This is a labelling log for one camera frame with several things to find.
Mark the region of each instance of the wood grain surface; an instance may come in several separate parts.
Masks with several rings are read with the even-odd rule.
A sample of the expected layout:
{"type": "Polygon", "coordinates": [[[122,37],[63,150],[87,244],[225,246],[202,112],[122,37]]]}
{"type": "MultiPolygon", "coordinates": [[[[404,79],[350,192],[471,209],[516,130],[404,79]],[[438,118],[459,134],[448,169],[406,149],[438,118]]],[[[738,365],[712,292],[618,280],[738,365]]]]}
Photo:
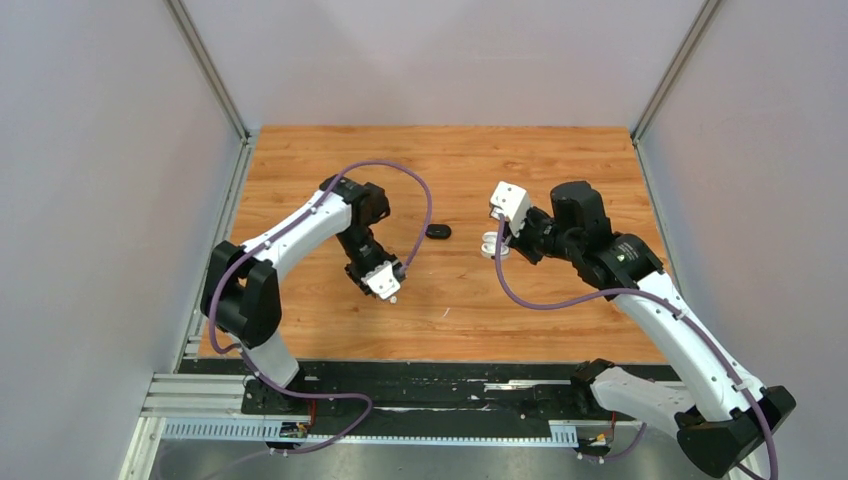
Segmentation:
{"type": "MultiPolygon", "coordinates": [[[[369,158],[392,159],[421,175],[433,192],[433,222],[450,225],[453,236],[424,242],[395,305],[364,296],[345,276],[347,257],[335,239],[318,247],[281,287],[280,330],[295,356],[665,361],[639,327],[606,301],[550,312],[519,307],[501,290],[494,262],[480,255],[481,235],[497,229],[488,199],[499,180],[526,188],[535,205],[550,211],[552,187],[585,179],[603,195],[613,228],[639,235],[667,263],[626,129],[265,128],[233,242],[263,233],[303,205],[322,180],[369,158]]],[[[386,167],[364,167],[349,177],[386,190],[392,214],[373,230],[388,251],[405,258],[424,219],[421,188],[386,167]]],[[[559,302],[592,291],[564,261],[532,266],[513,253],[504,268],[513,290],[529,301],[559,302]]],[[[206,338],[200,355],[214,355],[206,338]]]]}

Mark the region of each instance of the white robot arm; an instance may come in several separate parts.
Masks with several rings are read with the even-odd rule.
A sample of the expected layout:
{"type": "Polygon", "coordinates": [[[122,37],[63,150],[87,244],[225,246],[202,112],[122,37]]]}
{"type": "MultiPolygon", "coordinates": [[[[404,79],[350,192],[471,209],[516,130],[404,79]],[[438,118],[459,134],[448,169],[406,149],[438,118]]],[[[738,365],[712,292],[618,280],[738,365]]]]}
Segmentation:
{"type": "Polygon", "coordinates": [[[201,310],[209,314],[213,292],[224,272],[245,252],[260,244],[265,248],[236,271],[217,306],[217,326],[241,344],[251,362],[278,385],[286,386],[298,372],[277,328],[282,319],[279,285],[309,252],[335,235],[351,263],[345,272],[363,293],[394,300],[405,279],[401,262],[374,240],[370,225],[390,213],[385,191],[342,178],[317,208],[332,177],[300,209],[267,232],[235,246],[222,242],[212,251],[201,310]],[[282,238],[269,241],[306,211],[311,215],[282,238]]]}
{"type": "Polygon", "coordinates": [[[572,377],[572,385],[584,396],[582,404],[624,413],[676,437],[690,460],[717,478],[763,441],[740,387],[747,387],[754,396],[772,431],[795,407],[785,388],[766,388],[709,333],[641,239],[613,233],[600,194],[587,182],[565,183],[551,191],[553,217],[534,207],[526,190],[505,182],[498,184],[489,204],[491,216],[504,219],[508,226],[504,243],[531,263],[544,257],[567,260],[581,279],[598,290],[640,290],[682,312],[674,314],[649,298],[621,290],[608,295],[662,351],[686,390],[656,385],[598,359],[572,377]],[[681,321],[683,316],[718,347],[741,385],[731,380],[704,340],[681,321]]]}

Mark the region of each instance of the small black item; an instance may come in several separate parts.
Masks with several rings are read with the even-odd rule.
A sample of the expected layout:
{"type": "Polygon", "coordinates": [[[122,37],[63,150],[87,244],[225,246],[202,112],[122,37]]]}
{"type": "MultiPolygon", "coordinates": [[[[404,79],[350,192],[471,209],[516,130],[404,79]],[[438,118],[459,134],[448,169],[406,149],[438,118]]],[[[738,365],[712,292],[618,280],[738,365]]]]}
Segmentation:
{"type": "Polygon", "coordinates": [[[451,229],[443,223],[431,223],[427,225],[427,230],[425,230],[424,234],[427,235],[427,238],[432,238],[433,240],[447,240],[450,238],[451,229]]]}

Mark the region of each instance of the metal profile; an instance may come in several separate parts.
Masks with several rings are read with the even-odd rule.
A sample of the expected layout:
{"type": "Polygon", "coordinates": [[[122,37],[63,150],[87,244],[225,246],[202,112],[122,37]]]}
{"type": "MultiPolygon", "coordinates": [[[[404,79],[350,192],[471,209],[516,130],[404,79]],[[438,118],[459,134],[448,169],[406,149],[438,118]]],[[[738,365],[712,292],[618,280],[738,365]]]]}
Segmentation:
{"type": "MultiPolygon", "coordinates": [[[[464,447],[577,447],[577,428],[552,423],[550,437],[402,437],[348,435],[337,443],[363,445],[439,445],[464,447]]],[[[319,443],[330,435],[306,438],[281,436],[282,422],[268,419],[169,419],[162,438],[165,440],[240,440],[288,443],[319,443]]]]}
{"type": "MultiPolygon", "coordinates": [[[[181,419],[256,419],[241,413],[244,376],[158,374],[153,376],[141,417],[181,419]]],[[[308,415],[267,415],[267,420],[305,422],[308,415]]]]}
{"type": "Polygon", "coordinates": [[[215,64],[212,62],[209,52],[203,45],[203,41],[200,39],[200,34],[197,33],[197,28],[191,20],[191,15],[189,15],[188,9],[182,0],[164,1],[168,10],[171,11],[171,15],[174,17],[174,21],[177,23],[180,32],[182,32],[183,38],[185,38],[192,55],[194,55],[198,66],[203,72],[203,75],[209,82],[209,86],[212,88],[212,92],[218,99],[218,103],[221,104],[221,108],[224,110],[227,119],[238,134],[239,138],[241,138],[242,141],[246,141],[250,137],[250,132],[245,126],[244,120],[242,119],[241,114],[239,114],[235,102],[229,92],[227,92],[227,88],[224,86],[224,81],[221,79],[221,75],[215,68],[215,64]]]}
{"type": "Polygon", "coordinates": [[[680,73],[683,71],[683,68],[686,66],[686,63],[691,57],[692,52],[698,46],[704,32],[715,18],[716,12],[718,12],[719,7],[723,3],[724,0],[705,0],[704,4],[701,5],[701,10],[698,11],[698,14],[695,16],[695,21],[692,23],[692,26],[689,27],[689,31],[686,33],[686,36],[683,38],[683,42],[674,54],[674,58],[671,60],[671,64],[665,71],[662,80],[660,80],[660,84],[657,86],[654,94],[648,101],[648,105],[645,107],[642,116],[639,117],[639,121],[636,122],[636,126],[633,128],[631,138],[633,139],[634,145],[638,144],[642,140],[642,137],[645,136],[645,132],[648,130],[648,127],[651,126],[651,122],[653,122],[656,117],[657,112],[666,99],[666,96],[669,91],[671,91],[675,82],[677,82],[680,73]]]}
{"type": "Polygon", "coordinates": [[[156,462],[159,441],[165,430],[164,418],[139,418],[136,423],[119,480],[147,480],[156,462]]]}
{"type": "MultiPolygon", "coordinates": [[[[227,194],[223,199],[223,205],[218,215],[218,223],[215,226],[215,232],[209,242],[209,250],[218,242],[228,238],[233,228],[236,210],[238,210],[239,200],[241,199],[244,185],[247,181],[248,167],[253,160],[253,154],[256,151],[256,139],[258,135],[251,134],[250,138],[242,142],[239,150],[238,158],[236,158],[233,168],[233,175],[230,178],[227,194]]],[[[179,362],[183,359],[197,358],[197,352],[200,348],[200,341],[203,337],[203,326],[206,324],[205,317],[200,313],[200,297],[203,291],[203,277],[197,280],[197,293],[194,298],[191,316],[189,318],[188,327],[183,337],[180,354],[177,356],[177,364],[174,365],[174,371],[179,366],[179,362]]]]}

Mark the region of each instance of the black object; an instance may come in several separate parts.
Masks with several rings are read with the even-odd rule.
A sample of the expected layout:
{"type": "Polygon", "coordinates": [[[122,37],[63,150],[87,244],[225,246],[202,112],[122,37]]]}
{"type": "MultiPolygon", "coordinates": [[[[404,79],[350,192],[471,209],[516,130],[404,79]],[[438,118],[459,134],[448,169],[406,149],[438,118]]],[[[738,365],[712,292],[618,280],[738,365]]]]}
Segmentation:
{"type": "MultiPolygon", "coordinates": [[[[243,362],[238,360],[208,359],[184,364],[199,368],[181,372],[244,372],[243,362]],[[226,365],[233,369],[222,369],[226,365]]],[[[544,382],[569,379],[577,368],[575,364],[303,361],[300,367],[289,385],[292,390],[361,392],[373,399],[378,408],[357,427],[356,435],[549,438],[549,420],[610,420],[606,411],[586,416],[571,408],[568,398],[572,385],[544,382]],[[522,379],[543,382],[521,390],[486,390],[487,383],[522,379]],[[380,407],[412,410],[387,411],[380,407]]],[[[623,368],[643,377],[678,380],[667,365],[623,368]]],[[[359,416],[363,408],[364,403],[356,400],[319,401],[317,421],[309,431],[334,435],[359,416]]],[[[260,381],[249,379],[241,412],[258,416],[307,415],[309,402],[281,395],[260,381]]]]}
{"type": "MultiPolygon", "coordinates": [[[[227,269],[244,256],[244,247],[230,242],[219,243],[209,257],[200,311],[209,316],[212,294],[227,269]]],[[[227,280],[216,312],[216,324],[224,332],[238,337],[242,345],[262,345],[277,332],[283,316],[277,270],[271,262],[247,260],[227,280]]]]}
{"type": "MultiPolygon", "coordinates": [[[[795,398],[783,386],[763,390],[759,405],[775,432],[795,409],[795,398]]],[[[683,453],[707,475],[722,478],[727,472],[759,447],[764,439],[760,424],[749,408],[733,412],[733,419],[724,422],[707,422],[693,407],[675,416],[680,430],[677,443],[683,453]]]]}
{"type": "Polygon", "coordinates": [[[451,229],[443,223],[431,223],[430,225],[427,225],[427,229],[424,231],[424,234],[427,235],[427,238],[432,238],[434,240],[447,240],[450,238],[451,229]]]}
{"type": "Polygon", "coordinates": [[[593,418],[607,413],[606,410],[598,405],[595,395],[592,394],[592,384],[595,378],[609,368],[613,368],[614,363],[603,358],[595,359],[591,362],[584,362],[577,366],[574,373],[571,375],[571,396],[569,401],[572,407],[581,415],[593,418]]]}
{"type": "Polygon", "coordinates": [[[662,271],[662,262],[639,237],[613,233],[601,194],[588,182],[554,187],[551,206],[553,218],[531,207],[520,237],[504,232],[507,245],[530,263],[543,257],[569,261],[584,282],[599,290],[637,288],[639,280],[662,271]]]}
{"type": "MultiPolygon", "coordinates": [[[[321,183],[321,190],[326,191],[335,176],[329,177],[321,183]]],[[[350,226],[336,235],[341,243],[350,263],[345,266],[345,273],[355,283],[362,293],[372,295],[371,287],[365,283],[365,277],[385,263],[392,266],[395,278],[403,282],[406,278],[403,264],[396,255],[392,255],[374,240],[374,232],[369,228],[391,214],[389,199],[386,191],[374,185],[366,183],[364,186],[342,177],[333,187],[333,193],[342,197],[342,200],[351,206],[350,226]]]]}

